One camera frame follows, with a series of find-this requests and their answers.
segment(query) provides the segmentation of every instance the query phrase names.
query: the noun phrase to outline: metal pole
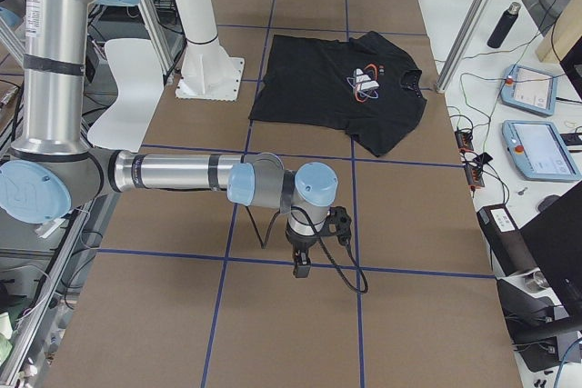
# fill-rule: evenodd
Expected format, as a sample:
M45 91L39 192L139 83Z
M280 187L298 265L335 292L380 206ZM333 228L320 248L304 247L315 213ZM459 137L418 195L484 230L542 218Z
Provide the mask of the metal pole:
M461 26L457 39L453 43L453 47L448 54L445 65L443 65L443 70L438 77L438 82L436 82L436 91L438 93L444 93L448 88L458 65L463 59L463 55L471 42L473 33L477 29L477 25L479 24L481 15L485 11L488 1L489 0L473 0L473 4L469 8L469 12L465 17L465 21Z
M18 39L15 32L0 17L0 42L21 67L25 61L25 45Z
M152 0L140 0L139 12L144 19L145 29L149 33L154 50L156 50L157 57L160 60L160 65L162 65L164 73L169 72L174 61L170 55L170 47L167 45L164 30L160 25L154 2Z

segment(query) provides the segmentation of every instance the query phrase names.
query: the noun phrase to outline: black band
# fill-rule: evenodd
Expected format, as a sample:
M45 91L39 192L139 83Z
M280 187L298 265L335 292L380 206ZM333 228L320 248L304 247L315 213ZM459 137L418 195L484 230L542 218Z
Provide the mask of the black band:
M210 43L215 41L217 38L218 38L218 34L216 34L216 36L212 40L208 40L208 41L205 41L203 43L197 43L196 41L192 41L192 40L188 40L188 39L186 39L186 41L188 43L192 43L193 45L209 45Z
M219 154L211 154L208 158L208 186L212 191L220 191L220 184L218 183L218 161Z
M121 190L115 183L115 163L117 162L117 157L121 154L121 150L115 150L111 157L109 158L109 165L107 166L107 177L109 178L109 184L113 191L116 193L121 193Z
M99 189L97 190L96 193L96 195L99 195L101 193L101 190L103 190L103 185L105 183L105 175L103 174L103 168L101 168L101 163L99 163L97 158L89 154L89 159L93 161L93 164L95 164L95 167L97 167L97 172L99 172Z
M293 206L293 192L295 191L295 173L285 170L283 173L283 186L281 187L281 201L279 212L289 214Z
M24 69L37 70L39 72L59 73L60 75L84 76L85 65L65 63L40 56L25 55Z
M75 163L89 157L88 152L82 152L81 154L31 154L12 147L8 153L14 158L32 161L33 163Z
M131 180L134 182L135 188L147 188L142 179L142 163L145 157L144 154L137 154L134 162L131 163Z

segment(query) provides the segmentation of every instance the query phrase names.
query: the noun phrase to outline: shirt logo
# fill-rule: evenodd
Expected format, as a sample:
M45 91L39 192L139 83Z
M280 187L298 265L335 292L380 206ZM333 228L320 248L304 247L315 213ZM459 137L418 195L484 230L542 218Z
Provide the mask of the shirt logo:
M380 73L384 73L384 66L380 65ZM380 84L376 81L378 78L378 67L374 64L368 64L364 70L357 68L354 70L352 77L347 77L346 80L353 89L354 97L362 104L367 99L377 99L377 89Z

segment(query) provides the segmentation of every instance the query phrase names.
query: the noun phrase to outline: blue cable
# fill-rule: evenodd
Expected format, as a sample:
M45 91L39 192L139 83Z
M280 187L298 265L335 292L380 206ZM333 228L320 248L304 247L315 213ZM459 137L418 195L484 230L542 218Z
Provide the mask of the blue cable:
M570 346L566 349L566 352L564 353L564 356L562 356L562 360L560 361L560 366L557 369L557 374L556 374L556 380L554 381L554 388L557 388L557 384L559 383L560 380L560 375L562 374L562 369L564 368L564 364L566 363L566 358L567 358L567 354L570 353L570 350L572 350L572 348L579 344L580 342L582 342L582 338L578 338L577 340L575 340L572 344L570 344Z

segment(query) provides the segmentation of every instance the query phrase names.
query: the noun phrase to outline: sticker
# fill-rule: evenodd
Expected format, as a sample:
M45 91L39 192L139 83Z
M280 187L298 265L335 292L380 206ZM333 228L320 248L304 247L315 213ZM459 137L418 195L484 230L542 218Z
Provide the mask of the sticker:
M40 36L41 5L41 0L26 0L26 36Z
M516 227L513 225L513 223L511 223L511 220L509 219L505 209L492 209L491 215L493 216L493 219L495 220L495 223L497 223L497 227L501 232L516 230Z

